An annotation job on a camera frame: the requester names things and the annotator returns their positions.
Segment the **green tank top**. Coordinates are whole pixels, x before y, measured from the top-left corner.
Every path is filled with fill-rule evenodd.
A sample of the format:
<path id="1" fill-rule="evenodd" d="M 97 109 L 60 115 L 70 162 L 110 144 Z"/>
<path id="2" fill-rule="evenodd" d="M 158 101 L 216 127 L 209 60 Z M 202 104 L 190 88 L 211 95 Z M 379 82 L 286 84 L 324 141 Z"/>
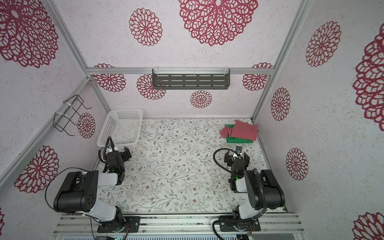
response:
<path id="1" fill-rule="evenodd" d="M 228 134 L 225 137 L 227 143 L 229 143 L 229 144 L 251 144 L 251 143 L 254 142 L 254 141 L 249 140 L 249 139 L 242 139 L 242 138 L 239 138 L 239 137 L 237 137 L 237 138 L 231 137 L 230 136 L 230 130 L 232 130 L 232 128 L 234 126 L 235 125 L 225 125 L 225 127 L 228 130 Z M 235 129 L 235 136 L 247 137 L 249 135 L 248 132 L 247 132 L 248 129 L 249 129 L 248 127 L 237 127 Z"/>

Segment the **pink tank top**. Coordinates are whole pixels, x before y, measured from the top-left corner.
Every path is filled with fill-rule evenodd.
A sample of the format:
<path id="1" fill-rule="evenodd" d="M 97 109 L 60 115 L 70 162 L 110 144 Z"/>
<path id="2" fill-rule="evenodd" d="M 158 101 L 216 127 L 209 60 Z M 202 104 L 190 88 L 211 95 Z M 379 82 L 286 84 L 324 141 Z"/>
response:
<path id="1" fill-rule="evenodd" d="M 258 136 L 258 126 L 236 120 L 233 127 L 225 126 L 220 131 L 220 136 L 255 141 Z"/>

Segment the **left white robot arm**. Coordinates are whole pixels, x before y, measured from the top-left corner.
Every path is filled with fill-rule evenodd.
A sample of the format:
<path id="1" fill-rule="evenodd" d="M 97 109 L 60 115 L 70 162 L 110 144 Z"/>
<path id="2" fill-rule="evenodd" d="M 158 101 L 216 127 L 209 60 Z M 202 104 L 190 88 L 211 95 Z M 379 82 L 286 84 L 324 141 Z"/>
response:
<path id="1" fill-rule="evenodd" d="M 56 212 L 84 214 L 101 223 L 123 223 L 119 207 L 108 205 L 97 199 L 100 187 L 118 186 L 125 178 L 125 162 L 132 157 L 129 148 L 108 148 L 104 153 L 107 166 L 105 172 L 70 172 L 67 174 L 53 203 Z"/>

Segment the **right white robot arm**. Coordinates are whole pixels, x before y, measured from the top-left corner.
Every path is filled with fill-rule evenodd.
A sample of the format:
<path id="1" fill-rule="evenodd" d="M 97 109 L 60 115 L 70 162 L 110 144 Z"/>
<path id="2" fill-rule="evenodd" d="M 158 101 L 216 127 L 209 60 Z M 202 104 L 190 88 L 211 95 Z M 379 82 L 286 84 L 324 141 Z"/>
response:
<path id="1" fill-rule="evenodd" d="M 224 162 L 231 168 L 230 189 L 248 197 L 233 210 L 235 220 L 256 219 L 268 209 L 285 206 L 285 195 L 271 170 L 249 170 L 250 157 L 239 151 L 227 150 Z"/>

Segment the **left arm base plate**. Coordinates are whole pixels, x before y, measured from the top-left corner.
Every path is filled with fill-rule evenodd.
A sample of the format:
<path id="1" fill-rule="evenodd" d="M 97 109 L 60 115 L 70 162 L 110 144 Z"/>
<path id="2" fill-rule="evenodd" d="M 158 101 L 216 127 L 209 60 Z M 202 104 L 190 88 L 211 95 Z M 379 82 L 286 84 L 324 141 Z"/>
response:
<path id="1" fill-rule="evenodd" d="M 128 216 L 120 220 L 100 222 L 97 233 L 137 233 L 140 226 L 141 217 Z"/>

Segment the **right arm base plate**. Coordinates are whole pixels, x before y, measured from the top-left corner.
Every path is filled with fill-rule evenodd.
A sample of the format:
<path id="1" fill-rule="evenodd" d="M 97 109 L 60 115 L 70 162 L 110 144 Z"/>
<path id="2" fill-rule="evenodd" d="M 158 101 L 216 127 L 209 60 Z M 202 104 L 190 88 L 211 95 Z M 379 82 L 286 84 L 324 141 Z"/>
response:
<path id="1" fill-rule="evenodd" d="M 259 232 L 261 230 L 258 219 L 234 222 L 232 216 L 220 216 L 219 220 L 221 232 Z"/>

